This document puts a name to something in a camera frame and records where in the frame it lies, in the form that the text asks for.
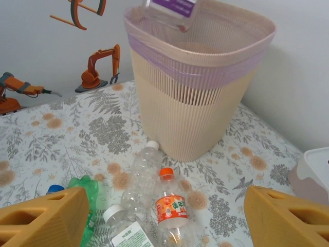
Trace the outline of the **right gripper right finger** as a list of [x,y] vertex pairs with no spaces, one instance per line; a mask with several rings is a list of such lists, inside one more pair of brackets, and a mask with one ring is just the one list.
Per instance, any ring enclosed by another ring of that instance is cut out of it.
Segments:
[[250,186],[244,212],[254,246],[328,246],[328,206]]

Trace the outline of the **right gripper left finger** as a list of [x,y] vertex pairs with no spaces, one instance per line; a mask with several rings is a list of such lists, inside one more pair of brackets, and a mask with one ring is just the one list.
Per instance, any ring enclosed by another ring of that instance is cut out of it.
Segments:
[[82,187],[1,208],[1,246],[80,246],[88,212]]

